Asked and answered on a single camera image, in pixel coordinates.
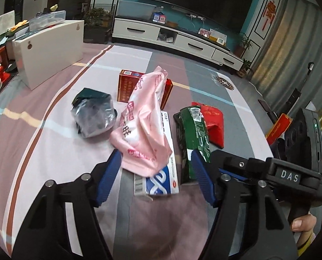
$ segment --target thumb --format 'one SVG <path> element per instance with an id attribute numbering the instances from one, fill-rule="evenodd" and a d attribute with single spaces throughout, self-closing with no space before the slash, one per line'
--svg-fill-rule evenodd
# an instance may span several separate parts
<path id="1" fill-rule="evenodd" d="M 293 232 L 312 232 L 316 225 L 316 217 L 308 214 L 293 220 L 291 229 Z"/>

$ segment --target screw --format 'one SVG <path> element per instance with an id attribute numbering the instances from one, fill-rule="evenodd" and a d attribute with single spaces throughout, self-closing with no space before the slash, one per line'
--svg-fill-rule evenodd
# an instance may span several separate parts
<path id="1" fill-rule="evenodd" d="M 54 180 L 47 180 L 44 185 L 46 187 L 52 187 L 54 185 Z"/>
<path id="2" fill-rule="evenodd" d="M 82 175 L 81 178 L 82 178 L 83 181 L 88 181 L 88 180 L 90 180 L 91 175 L 89 173 L 85 173 L 85 174 Z"/>
<path id="3" fill-rule="evenodd" d="M 222 174 L 221 179 L 228 182 L 231 179 L 231 176 L 228 174 Z"/>
<path id="4" fill-rule="evenodd" d="M 266 186 L 267 186 L 267 183 L 266 183 L 265 181 L 263 181 L 263 180 L 259 180 L 259 181 L 258 181 L 258 185 L 259 185 L 260 187 L 266 187 Z"/>

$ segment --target green snack bag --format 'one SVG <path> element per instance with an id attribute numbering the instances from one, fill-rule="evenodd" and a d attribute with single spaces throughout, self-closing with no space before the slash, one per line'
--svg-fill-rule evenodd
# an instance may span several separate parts
<path id="1" fill-rule="evenodd" d="M 200 106 L 183 108 L 173 116 L 176 123 L 176 138 L 181 150 L 181 184 L 195 180 L 191 165 L 191 153 L 198 149 L 205 161 L 209 162 L 209 136 Z"/>

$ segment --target drawer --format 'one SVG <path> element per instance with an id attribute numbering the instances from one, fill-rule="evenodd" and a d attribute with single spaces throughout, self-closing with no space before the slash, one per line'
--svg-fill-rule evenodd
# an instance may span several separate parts
<path id="1" fill-rule="evenodd" d="M 243 64 L 241 60 L 238 60 L 234 56 L 226 54 L 218 49 L 215 50 L 214 54 L 212 55 L 212 59 L 219 63 L 225 64 L 228 67 L 232 67 L 235 70 L 239 70 Z"/>
<path id="2" fill-rule="evenodd" d="M 160 28 L 153 25 L 116 20 L 114 24 L 113 34 L 119 35 L 119 37 L 135 37 L 132 39 L 148 39 L 148 40 L 157 40 L 159 35 Z"/>
<path id="3" fill-rule="evenodd" d="M 186 51 L 190 51 L 195 55 L 206 56 L 207 58 L 211 58 L 212 54 L 215 51 L 215 48 L 208 46 L 202 42 L 193 40 L 191 38 L 182 36 L 180 34 L 175 38 L 174 46 L 182 48 Z"/>

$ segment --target black drawer handle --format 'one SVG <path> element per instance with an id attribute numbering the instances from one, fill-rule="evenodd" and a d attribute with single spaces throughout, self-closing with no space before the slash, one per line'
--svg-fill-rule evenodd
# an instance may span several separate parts
<path id="1" fill-rule="evenodd" d="M 141 29 L 134 29 L 134 28 L 127 28 L 127 30 L 130 30 L 130 31 L 137 31 L 137 32 L 145 32 L 145 30 L 141 30 Z"/>
<path id="2" fill-rule="evenodd" d="M 234 62 L 232 62 L 232 61 L 230 61 L 230 60 L 228 60 L 226 58 L 224 58 L 224 60 L 227 61 L 227 62 L 229 62 L 229 63 L 231 63 L 231 64 L 234 64 Z"/>
<path id="3" fill-rule="evenodd" d="M 201 47 L 197 47 L 197 46 L 195 46 L 195 45 L 192 45 L 192 44 L 190 44 L 190 43 L 187 43 L 189 46 L 191 46 L 191 47 L 194 47 L 194 48 L 196 48 L 196 49 L 198 49 L 198 50 L 203 50 L 203 48 L 201 48 Z"/>

